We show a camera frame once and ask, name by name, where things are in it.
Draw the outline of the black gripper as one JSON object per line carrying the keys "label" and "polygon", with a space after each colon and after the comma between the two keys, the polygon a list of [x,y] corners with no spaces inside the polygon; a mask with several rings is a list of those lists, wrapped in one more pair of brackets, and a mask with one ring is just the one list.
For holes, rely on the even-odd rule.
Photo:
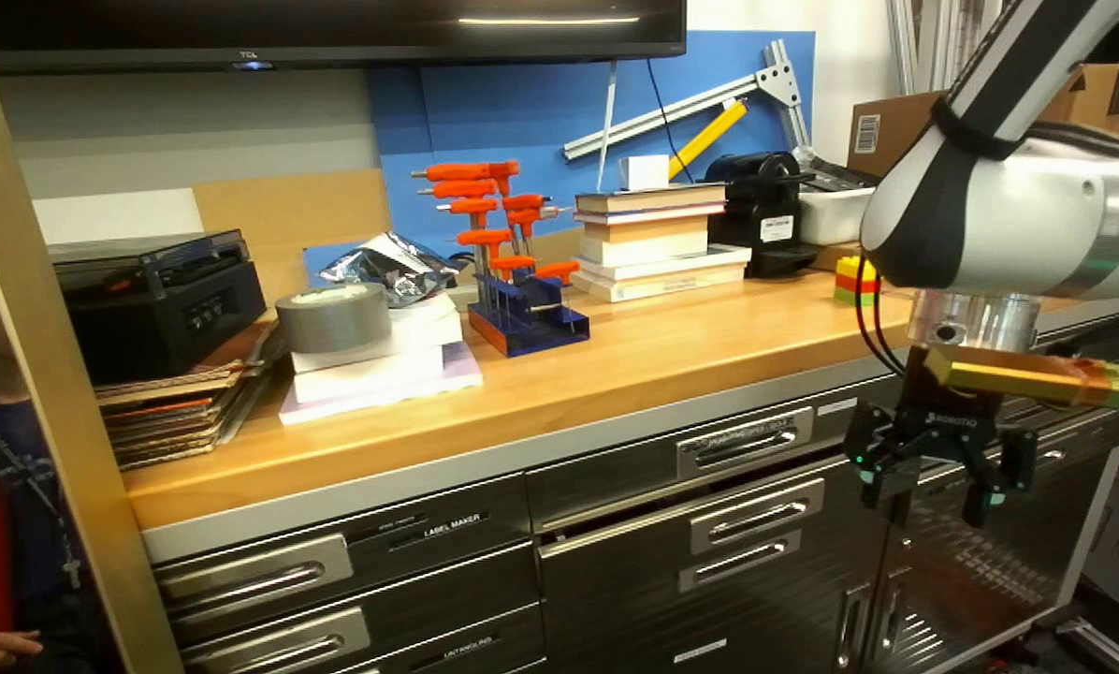
{"label": "black gripper", "polygon": [[960,520],[980,527],[1036,473],[1036,433],[998,422],[998,392],[943,386],[922,359],[908,359],[892,407],[862,400],[844,457],[862,480],[868,511],[917,487],[923,457],[959,460],[968,473]]}

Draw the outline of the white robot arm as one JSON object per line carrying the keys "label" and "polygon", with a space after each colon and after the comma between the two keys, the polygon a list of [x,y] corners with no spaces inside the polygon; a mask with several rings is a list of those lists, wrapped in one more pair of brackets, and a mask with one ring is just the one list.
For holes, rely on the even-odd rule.
{"label": "white robot arm", "polygon": [[1114,407],[1119,364],[1044,356],[1044,299],[1119,299],[1119,141],[1041,125],[1119,28],[1119,0],[1012,0],[928,128],[862,214],[862,264],[917,295],[897,400],[844,431],[862,503],[893,511],[939,457],[968,476],[980,523],[1034,485],[1036,438],[1012,396]]}

